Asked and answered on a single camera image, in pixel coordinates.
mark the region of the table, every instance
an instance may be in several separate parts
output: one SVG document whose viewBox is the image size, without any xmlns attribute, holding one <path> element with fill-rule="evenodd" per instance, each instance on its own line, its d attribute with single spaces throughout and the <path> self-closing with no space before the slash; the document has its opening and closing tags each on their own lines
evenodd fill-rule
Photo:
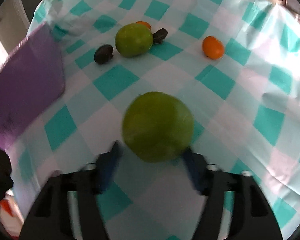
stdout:
<svg viewBox="0 0 300 240">
<path fill-rule="evenodd" d="M 124 25 L 146 21 L 169 32 L 162 45 L 135 58 L 93 61 L 114 46 Z M 181 99 L 195 118 L 192 148 L 225 171 L 254 174 L 284 239 L 300 223 L 300 25 L 266 0 L 43 0 L 29 32 L 46 21 L 60 45 L 64 95 L 8 150 L 23 214 L 54 170 L 91 163 L 121 138 L 121 120 L 139 94 L 162 91 Z M 215 36 L 222 59 L 205 58 Z M 98 197 L 111 239 L 187 240 L 205 198 L 179 160 L 149 164 L 125 149 L 114 183 Z M 75 195 L 69 195 L 75 203 Z M 80 230 L 72 205 L 73 228 Z M 219 238 L 226 237 L 231 193 Z"/>
</svg>

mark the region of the teal and white tablecloth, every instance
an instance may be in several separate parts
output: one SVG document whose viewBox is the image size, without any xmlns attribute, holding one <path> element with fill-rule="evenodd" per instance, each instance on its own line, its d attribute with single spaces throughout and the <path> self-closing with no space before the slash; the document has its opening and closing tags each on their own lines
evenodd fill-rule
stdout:
<svg viewBox="0 0 300 240">
<path fill-rule="evenodd" d="M 124 25 L 146 21 L 169 32 L 144 55 L 99 66 L 95 50 Z M 122 140 L 125 109 L 162 91 L 195 117 L 193 150 L 225 171 L 250 170 L 284 239 L 300 223 L 300 25 L 266 0 L 43 0 L 30 30 L 46 21 L 64 61 L 66 91 L 8 149 L 14 191 L 26 215 L 54 170 L 76 171 Z M 220 60 L 203 56 L 206 36 L 223 42 Z M 226 195 L 225 238 L 231 216 Z M 183 163 L 149 164 L 126 149 L 114 183 L 98 197 L 112 240 L 188 240 L 205 198 Z M 80 230 L 73 208 L 74 232 Z"/>
</svg>

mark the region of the orange object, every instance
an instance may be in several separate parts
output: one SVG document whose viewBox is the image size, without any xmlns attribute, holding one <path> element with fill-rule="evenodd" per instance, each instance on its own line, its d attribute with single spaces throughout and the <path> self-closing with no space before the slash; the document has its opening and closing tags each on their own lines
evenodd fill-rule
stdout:
<svg viewBox="0 0 300 240">
<path fill-rule="evenodd" d="M 3 208 L 5 210 L 5 212 L 7 212 L 11 217 L 14 217 L 14 215 L 12 214 L 12 210 L 10 208 L 8 200 L 6 200 L 6 199 L 0 200 L 0 207 Z"/>
<path fill-rule="evenodd" d="M 144 25 L 144 26 L 147 26 L 147 27 L 149 28 L 149 30 L 151 30 L 151 25 L 150 25 L 149 23 L 147 23 L 147 22 L 138 21 L 138 22 L 136 22 L 136 23 L 139 23 L 139 24 L 142 24 L 142 25 Z"/>
<path fill-rule="evenodd" d="M 208 36 L 202 42 L 202 51 L 208 58 L 218 59 L 225 53 L 225 47 L 217 38 Z"/>
</svg>

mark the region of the purple cutting board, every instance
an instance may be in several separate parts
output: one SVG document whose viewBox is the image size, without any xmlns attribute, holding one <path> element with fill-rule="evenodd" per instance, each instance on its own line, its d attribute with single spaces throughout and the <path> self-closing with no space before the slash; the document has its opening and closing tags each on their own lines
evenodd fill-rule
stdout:
<svg viewBox="0 0 300 240">
<path fill-rule="evenodd" d="M 49 26 L 42 24 L 0 71 L 0 147 L 10 146 L 64 90 L 61 51 Z"/>
</svg>

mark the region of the dark mushroom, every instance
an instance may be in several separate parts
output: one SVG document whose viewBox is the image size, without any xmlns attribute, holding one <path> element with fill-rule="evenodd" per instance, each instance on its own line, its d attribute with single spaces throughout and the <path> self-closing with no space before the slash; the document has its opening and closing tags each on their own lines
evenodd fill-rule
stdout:
<svg viewBox="0 0 300 240">
<path fill-rule="evenodd" d="M 0 149 L 0 171 L 5 173 L 7 176 L 10 176 L 12 172 L 10 158 L 2 149 Z"/>
<path fill-rule="evenodd" d="M 161 44 L 163 40 L 167 37 L 168 31 L 165 28 L 158 30 L 153 34 L 153 44 Z"/>
<path fill-rule="evenodd" d="M 99 65 L 107 63 L 113 58 L 113 47 L 109 44 L 102 45 L 94 53 L 94 61 Z"/>
</svg>

